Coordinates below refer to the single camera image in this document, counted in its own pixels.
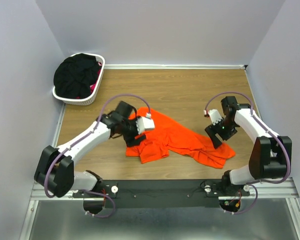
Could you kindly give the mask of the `orange t-shirt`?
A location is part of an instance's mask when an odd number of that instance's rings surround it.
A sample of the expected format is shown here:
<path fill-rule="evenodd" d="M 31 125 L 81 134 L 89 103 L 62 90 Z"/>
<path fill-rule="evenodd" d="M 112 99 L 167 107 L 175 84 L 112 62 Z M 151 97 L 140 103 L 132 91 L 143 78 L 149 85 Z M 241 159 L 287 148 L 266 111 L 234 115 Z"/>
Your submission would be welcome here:
<path fill-rule="evenodd" d="M 145 132 L 145 140 L 140 145 L 127 147 L 127 157 L 139 157 L 142 164 L 167 158 L 170 151 L 182 156 L 189 156 L 196 162 L 222 169 L 226 160 L 233 158 L 236 153 L 226 143 L 214 148 L 211 139 L 196 133 L 174 119 L 151 109 L 151 118 L 155 129 Z"/>

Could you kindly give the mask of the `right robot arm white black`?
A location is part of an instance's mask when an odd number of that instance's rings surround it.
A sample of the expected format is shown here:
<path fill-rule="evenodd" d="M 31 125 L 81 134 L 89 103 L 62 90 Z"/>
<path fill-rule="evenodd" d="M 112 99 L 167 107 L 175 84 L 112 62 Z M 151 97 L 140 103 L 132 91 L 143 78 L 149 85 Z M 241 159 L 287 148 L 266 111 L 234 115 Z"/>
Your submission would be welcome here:
<path fill-rule="evenodd" d="M 253 101 L 238 103 L 235 92 L 221 100 L 223 113 L 204 108 L 211 124 L 205 128 L 213 147 L 218 149 L 242 128 L 254 143 L 248 164 L 226 171 L 217 182 L 205 181 L 204 190 L 216 196 L 233 196 L 249 191 L 256 183 L 281 184 L 291 173 L 292 140 L 269 128 L 254 111 Z"/>

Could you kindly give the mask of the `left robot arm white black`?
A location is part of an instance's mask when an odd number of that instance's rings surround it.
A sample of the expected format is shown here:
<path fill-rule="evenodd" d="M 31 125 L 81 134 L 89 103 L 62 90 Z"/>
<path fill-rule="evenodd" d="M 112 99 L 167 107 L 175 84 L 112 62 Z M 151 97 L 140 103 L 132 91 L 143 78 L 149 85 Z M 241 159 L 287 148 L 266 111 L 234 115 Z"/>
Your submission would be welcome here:
<path fill-rule="evenodd" d="M 155 128 L 150 110 L 144 116 L 134 115 L 134 106 L 120 101 L 116 109 L 102 113 L 85 131 L 72 140 L 41 153 L 34 180 L 43 186 L 49 198 L 65 196 L 69 191 L 84 191 L 94 198 L 100 194 L 102 179 L 86 170 L 75 171 L 76 164 L 91 150 L 109 139 L 123 137 L 127 147 L 140 145 L 145 132 Z"/>

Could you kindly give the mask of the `white laundry basket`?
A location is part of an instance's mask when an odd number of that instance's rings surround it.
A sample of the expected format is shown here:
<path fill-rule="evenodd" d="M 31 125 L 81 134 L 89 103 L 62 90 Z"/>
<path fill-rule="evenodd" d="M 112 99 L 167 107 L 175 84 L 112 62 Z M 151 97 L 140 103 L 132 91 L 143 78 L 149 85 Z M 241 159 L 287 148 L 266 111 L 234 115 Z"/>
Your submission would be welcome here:
<path fill-rule="evenodd" d="M 95 56 L 96 60 L 102 63 L 100 75 L 99 75 L 98 82 L 96 84 L 96 87 L 95 87 L 94 91 L 87 98 L 83 98 L 83 99 L 69 99 L 69 98 L 63 98 L 63 97 L 57 96 L 56 91 L 55 91 L 55 86 L 53 86 L 52 95 L 56 99 L 58 99 L 60 101 L 63 101 L 64 103 L 69 104 L 69 105 L 87 106 L 87 105 L 92 104 L 95 101 L 95 99 L 96 99 L 99 87 L 100 87 L 101 82 L 102 82 L 102 78 L 103 78 L 103 74 L 104 74 L 104 68 L 105 68 L 106 61 L 105 61 L 105 59 L 104 59 L 103 56 L 98 55 L 98 54 L 93 54 L 93 53 L 75 53 L 75 54 L 71 55 L 70 57 L 72 57 L 74 55 L 77 55 L 77 54 L 87 54 L 87 55 Z"/>

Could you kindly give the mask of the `pink garment in basket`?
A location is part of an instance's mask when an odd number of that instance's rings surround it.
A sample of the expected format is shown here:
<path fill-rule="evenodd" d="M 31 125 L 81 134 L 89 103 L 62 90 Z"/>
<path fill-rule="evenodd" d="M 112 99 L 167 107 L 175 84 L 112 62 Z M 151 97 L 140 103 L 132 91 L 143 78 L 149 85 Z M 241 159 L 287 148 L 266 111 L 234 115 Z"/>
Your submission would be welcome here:
<path fill-rule="evenodd" d="M 84 68 L 77 76 L 78 83 L 76 99 L 85 99 L 89 97 L 97 83 L 101 73 L 103 64 L 97 61 L 95 64 Z"/>

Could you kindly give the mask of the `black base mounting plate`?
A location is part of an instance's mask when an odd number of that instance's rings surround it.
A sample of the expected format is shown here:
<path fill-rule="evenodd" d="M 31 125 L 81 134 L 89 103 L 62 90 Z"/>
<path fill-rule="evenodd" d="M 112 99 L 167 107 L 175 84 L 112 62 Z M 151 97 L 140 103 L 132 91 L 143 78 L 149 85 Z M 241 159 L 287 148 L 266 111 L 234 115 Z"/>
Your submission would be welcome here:
<path fill-rule="evenodd" d="M 243 185 L 224 185 L 220 179 L 103 180 L 96 192 L 105 193 L 114 202 L 101 198 L 104 206 L 116 209 L 137 208 L 234 208 L 235 197 L 248 197 Z"/>

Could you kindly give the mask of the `black garment in basket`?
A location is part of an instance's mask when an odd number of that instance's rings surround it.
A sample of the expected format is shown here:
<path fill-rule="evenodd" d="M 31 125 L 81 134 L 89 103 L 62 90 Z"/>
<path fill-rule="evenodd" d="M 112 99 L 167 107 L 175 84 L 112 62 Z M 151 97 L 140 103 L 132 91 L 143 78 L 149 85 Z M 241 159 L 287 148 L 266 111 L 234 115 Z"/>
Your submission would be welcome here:
<path fill-rule="evenodd" d="M 103 64 L 94 55 L 79 53 L 66 58 L 53 77 L 55 93 L 66 99 L 85 99 L 92 94 Z"/>

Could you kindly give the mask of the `aluminium rail frame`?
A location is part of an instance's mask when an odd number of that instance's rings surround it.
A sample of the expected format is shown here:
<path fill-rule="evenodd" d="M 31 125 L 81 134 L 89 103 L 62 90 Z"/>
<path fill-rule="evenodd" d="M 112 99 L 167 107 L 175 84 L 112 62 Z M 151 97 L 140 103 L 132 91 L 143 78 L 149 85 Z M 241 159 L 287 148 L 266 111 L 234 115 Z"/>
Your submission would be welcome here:
<path fill-rule="evenodd" d="M 259 125 L 244 70 L 103 67 L 95 83 L 40 155 L 34 239 L 300 240 L 292 137 Z"/>

